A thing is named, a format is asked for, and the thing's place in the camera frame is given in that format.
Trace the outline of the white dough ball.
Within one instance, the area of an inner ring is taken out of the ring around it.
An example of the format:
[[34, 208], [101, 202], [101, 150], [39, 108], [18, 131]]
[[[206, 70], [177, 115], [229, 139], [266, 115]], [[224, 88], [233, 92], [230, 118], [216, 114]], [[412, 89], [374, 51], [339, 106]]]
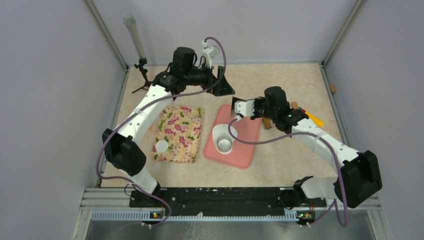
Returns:
[[227, 123], [217, 124], [212, 128], [212, 142], [220, 154], [228, 155], [233, 149], [235, 138], [230, 133], [238, 136], [237, 130]]

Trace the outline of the wooden rolling pin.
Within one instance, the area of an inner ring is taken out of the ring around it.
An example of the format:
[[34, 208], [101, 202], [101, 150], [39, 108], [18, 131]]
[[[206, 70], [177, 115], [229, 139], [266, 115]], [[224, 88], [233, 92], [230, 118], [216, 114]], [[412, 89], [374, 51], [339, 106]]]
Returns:
[[[299, 109], [299, 105], [296, 101], [291, 102], [290, 106], [294, 109]], [[272, 123], [272, 121], [270, 119], [267, 119], [267, 118], [262, 118], [261, 122], [262, 122], [263, 128], [265, 130], [270, 130], [270, 129], [274, 128], [274, 126], [275, 126]]]

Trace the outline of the pink silicone mat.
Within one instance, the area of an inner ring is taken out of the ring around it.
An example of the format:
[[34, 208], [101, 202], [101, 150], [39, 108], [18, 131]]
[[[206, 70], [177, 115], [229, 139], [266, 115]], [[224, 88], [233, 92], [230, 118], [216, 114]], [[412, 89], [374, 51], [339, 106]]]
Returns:
[[203, 155], [221, 164], [229, 165], [239, 169], [250, 167], [256, 146], [245, 144], [246, 142], [257, 142], [262, 120], [243, 118], [240, 121], [230, 123], [234, 118], [230, 116], [231, 106], [221, 105], [215, 121], [212, 125]]

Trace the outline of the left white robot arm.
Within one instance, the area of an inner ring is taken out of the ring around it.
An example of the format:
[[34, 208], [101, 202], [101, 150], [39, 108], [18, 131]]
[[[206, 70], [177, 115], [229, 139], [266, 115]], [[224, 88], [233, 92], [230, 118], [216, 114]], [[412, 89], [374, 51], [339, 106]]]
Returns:
[[188, 86], [201, 87], [198, 94], [209, 93], [216, 97], [235, 94], [225, 79], [226, 64], [218, 66], [214, 75], [212, 60], [218, 54], [225, 55], [222, 46], [205, 46], [201, 52], [204, 62], [195, 66], [196, 52], [189, 47], [178, 47], [166, 70], [159, 72], [148, 91], [131, 114], [114, 129], [102, 134], [101, 153], [116, 169], [124, 173], [123, 180], [142, 192], [141, 200], [149, 207], [160, 202], [156, 190], [158, 182], [146, 167], [147, 157], [138, 143], [143, 139], [153, 121], [175, 99], [195, 95], [186, 93]]

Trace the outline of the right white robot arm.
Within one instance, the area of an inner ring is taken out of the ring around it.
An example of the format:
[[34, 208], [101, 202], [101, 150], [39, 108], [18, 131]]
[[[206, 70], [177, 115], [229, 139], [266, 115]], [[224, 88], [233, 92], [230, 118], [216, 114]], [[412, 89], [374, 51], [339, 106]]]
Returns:
[[344, 207], [356, 208], [383, 187], [377, 156], [370, 150], [360, 152], [322, 130], [305, 112], [292, 108], [279, 86], [264, 90], [264, 95], [244, 100], [233, 97], [231, 115], [268, 119], [284, 132], [320, 156], [337, 174], [336, 177], [306, 176], [293, 186], [293, 200], [307, 206], [313, 199], [340, 200]]

